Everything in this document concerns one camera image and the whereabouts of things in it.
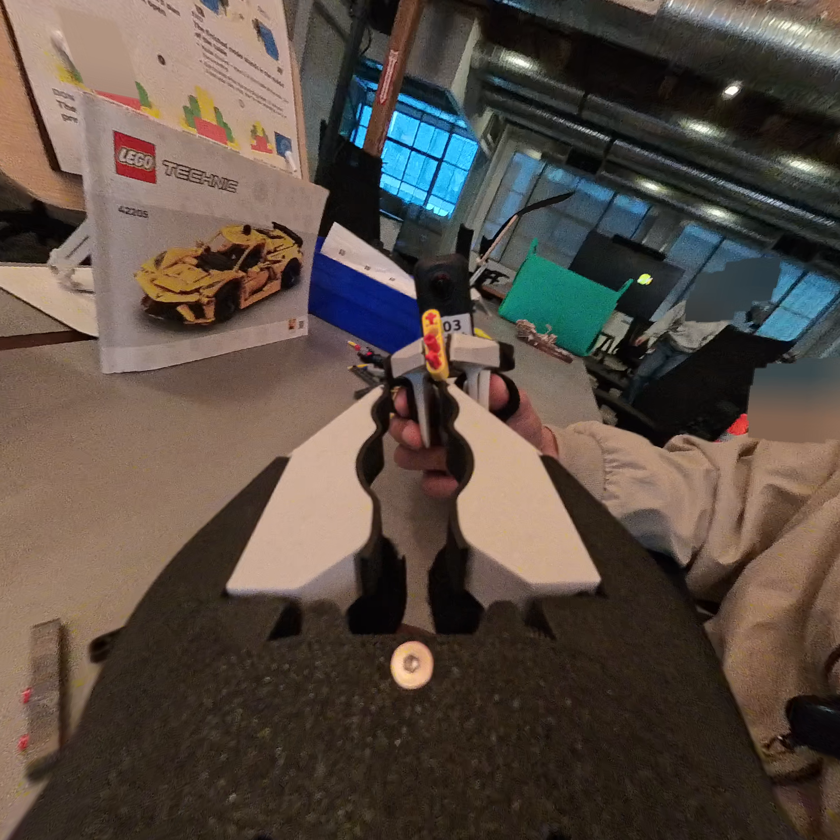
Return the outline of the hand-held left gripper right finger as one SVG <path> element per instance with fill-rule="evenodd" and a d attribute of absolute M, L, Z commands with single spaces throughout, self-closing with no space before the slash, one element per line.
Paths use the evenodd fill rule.
<path fill-rule="evenodd" d="M 458 480 L 444 553 L 454 590 L 483 607 L 595 593 L 602 579 L 553 482 L 554 462 L 459 388 L 440 396 Z"/>

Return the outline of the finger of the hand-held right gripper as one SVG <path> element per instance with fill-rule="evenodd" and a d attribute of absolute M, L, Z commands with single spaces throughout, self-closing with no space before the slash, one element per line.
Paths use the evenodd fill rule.
<path fill-rule="evenodd" d="M 426 344 L 422 339 L 412 341 L 392 354 L 393 382 L 425 382 L 427 377 Z"/>
<path fill-rule="evenodd" d="M 478 336 L 452 336 L 451 375 L 467 374 L 467 366 L 495 371 L 500 369 L 501 347 L 498 341 Z"/>

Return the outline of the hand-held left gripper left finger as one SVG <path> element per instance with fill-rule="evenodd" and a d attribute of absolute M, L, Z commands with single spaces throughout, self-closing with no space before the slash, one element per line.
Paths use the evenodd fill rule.
<path fill-rule="evenodd" d="M 357 469 L 376 433 L 377 387 L 296 447 L 225 591 L 275 595 L 346 611 L 362 593 L 356 556 L 374 531 L 375 504 Z"/>

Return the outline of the yellow toy beam red pins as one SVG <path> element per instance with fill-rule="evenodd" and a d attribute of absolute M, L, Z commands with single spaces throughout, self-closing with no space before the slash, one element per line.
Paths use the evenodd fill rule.
<path fill-rule="evenodd" d="M 448 344 L 444 321 L 439 310 L 430 308 L 421 316 L 423 357 L 428 374 L 436 382 L 449 378 Z"/>

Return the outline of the pile of toy bricks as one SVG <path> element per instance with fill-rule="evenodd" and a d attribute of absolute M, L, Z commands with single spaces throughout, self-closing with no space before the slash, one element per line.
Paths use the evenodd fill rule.
<path fill-rule="evenodd" d="M 352 339 L 348 339 L 347 344 L 357 357 L 357 361 L 349 366 L 348 371 L 363 383 L 361 388 L 353 392 L 353 399 L 359 401 L 381 385 L 385 388 L 385 393 L 391 394 L 392 380 L 388 367 L 390 355 L 370 346 L 363 346 Z"/>

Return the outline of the person's right forearm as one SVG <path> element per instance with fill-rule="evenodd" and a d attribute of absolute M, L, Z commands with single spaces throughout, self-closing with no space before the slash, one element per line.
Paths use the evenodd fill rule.
<path fill-rule="evenodd" d="M 680 435 L 659 448 L 590 422 L 554 435 L 562 466 L 700 597 L 719 597 L 764 554 L 809 574 L 838 560 L 838 442 Z"/>

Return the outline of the wooden desk lamp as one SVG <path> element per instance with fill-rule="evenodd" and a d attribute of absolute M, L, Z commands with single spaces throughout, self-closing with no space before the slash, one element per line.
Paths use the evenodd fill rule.
<path fill-rule="evenodd" d="M 546 207 L 552 207 L 554 205 L 563 203 L 572 198 L 575 192 L 576 190 L 564 192 L 555 196 L 543 198 L 542 200 L 536 203 L 526 205 L 522 209 L 518 210 L 516 213 L 511 215 L 509 219 L 503 225 L 500 226 L 494 237 L 481 239 L 478 249 L 478 257 L 476 260 L 476 267 L 472 272 L 471 278 L 469 279 L 470 285 L 475 285 L 475 282 L 478 280 L 480 273 L 485 268 L 487 261 L 492 256 L 492 253 L 494 252 L 496 247 L 498 247 L 501 240 L 504 239 L 504 237 L 509 233 L 509 231 L 516 226 L 521 217 L 533 212 L 537 212 Z"/>

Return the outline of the person's right hand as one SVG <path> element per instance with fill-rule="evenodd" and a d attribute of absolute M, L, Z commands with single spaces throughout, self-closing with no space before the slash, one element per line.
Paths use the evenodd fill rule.
<path fill-rule="evenodd" d="M 518 393 L 518 410 L 512 413 L 508 409 L 512 390 L 501 374 L 493 374 L 490 378 L 490 410 L 507 413 L 507 425 L 512 430 L 541 455 L 558 459 L 559 447 L 554 434 L 543 424 L 527 393 Z M 427 496 L 448 499 L 455 494 L 458 481 L 448 471 L 446 449 L 442 445 L 424 445 L 420 426 L 412 419 L 409 408 L 408 391 L 401 388 L 394 393 L 389 426 L 389 434 L 396 443 L 395 462 L 403 469 L 422 475 L 421 487 Z"/>

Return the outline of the brown wooden model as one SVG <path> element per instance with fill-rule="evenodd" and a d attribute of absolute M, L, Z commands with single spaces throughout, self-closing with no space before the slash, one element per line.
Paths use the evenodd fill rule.
<path fill-rule="evenodd" d="M 573 354 L 558 345 L 558 337 L 552 332 L 550 325 L 545 331 L 540 332 L 532 322 L 520 319 L 516 321 L 515 329 L 516 337 L 520 342 L 556 360 L 567 364 L 573 362 Z"/>

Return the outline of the green board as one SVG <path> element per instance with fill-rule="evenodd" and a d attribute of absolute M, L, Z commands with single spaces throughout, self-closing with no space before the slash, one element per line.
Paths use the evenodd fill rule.
<path fill-rule="evenodd" d="M 538 245 L 535 238 L 500 303 L 499 317 L 550 328 L 556 346 L 584 358 L 633 280 L 625 280 L 616 290 L 605 287 L 540 256 Z"/>

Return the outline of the black panel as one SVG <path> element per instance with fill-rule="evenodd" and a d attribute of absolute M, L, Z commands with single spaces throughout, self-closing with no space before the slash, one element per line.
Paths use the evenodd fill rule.
<path fill-rule="evenodd" d="M 329 195 L 318 236 L 326 238 L 338 224 L 369 244 L 380 240 L 382 159 L 339 134 L 324 177 L 322 185 Z"/>

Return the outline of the black monitor screen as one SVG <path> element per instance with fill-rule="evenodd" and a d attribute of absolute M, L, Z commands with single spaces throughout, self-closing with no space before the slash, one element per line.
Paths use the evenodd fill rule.
<path fill-rule="evenodd" d="M 655 320 L 657 310 L 684 274 L 656 250 L 595 230 L 585 237 L 569 269 L 606 288 L 623 290 L 615 309 L 648 322 Z"/>

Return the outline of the black badge reel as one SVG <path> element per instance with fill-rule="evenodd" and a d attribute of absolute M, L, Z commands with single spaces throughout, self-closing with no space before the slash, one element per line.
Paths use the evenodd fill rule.
<path fill-rule="evenodd" d="M 786 732 L 763 745 L 768 754 L 808 749 L 839 760 L 839 695 L 799 695 L 787 701 Z"/>

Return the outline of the brown post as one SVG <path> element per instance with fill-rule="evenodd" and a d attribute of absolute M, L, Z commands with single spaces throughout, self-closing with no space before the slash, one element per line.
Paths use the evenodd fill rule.
<path fill-rule="evenodd" d="M 413 49 L 424 13 L 425 1 L 400 1 L 383 60 L 363 151 L 380 159 L 398 95 L 402 89 L 407 61 Z"/>

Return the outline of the toy brick wall poster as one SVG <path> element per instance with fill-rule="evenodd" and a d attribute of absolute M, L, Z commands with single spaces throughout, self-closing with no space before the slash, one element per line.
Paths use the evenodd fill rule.
<path fill-rule="evenodd" d="M 281 2 L 3 5 L 60 171 L 81 173 L 89 92 L 302 175 Z"/>

